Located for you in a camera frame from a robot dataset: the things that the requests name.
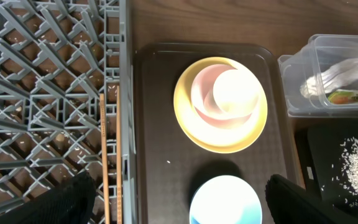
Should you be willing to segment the green orange snack wrapper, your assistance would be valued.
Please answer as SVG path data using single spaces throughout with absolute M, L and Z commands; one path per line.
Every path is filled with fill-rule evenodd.
M 328 96 L 328 101 L 335 105 L 358 104 L 358 90 L 338 89 Z

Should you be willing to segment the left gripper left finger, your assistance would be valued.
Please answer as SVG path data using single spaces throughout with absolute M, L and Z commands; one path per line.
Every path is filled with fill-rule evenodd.
M 86 224 L 95 198 L 94 180 L 84 171 L 1 215 L 0 224 Z

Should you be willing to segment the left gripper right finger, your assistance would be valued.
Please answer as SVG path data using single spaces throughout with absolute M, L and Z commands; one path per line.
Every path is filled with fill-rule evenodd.
M 265 186 L 265 199 L 275 223 L 357 224 L 358 219 L 310 195 L 285 177 L 274 174 Z

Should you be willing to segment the white napkin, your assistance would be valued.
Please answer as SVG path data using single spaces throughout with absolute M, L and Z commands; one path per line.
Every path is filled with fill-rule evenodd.
M 358 58 L 349 58 L 336 63 L 319 75 L 325 94 L 348 86 L 358 81 Z

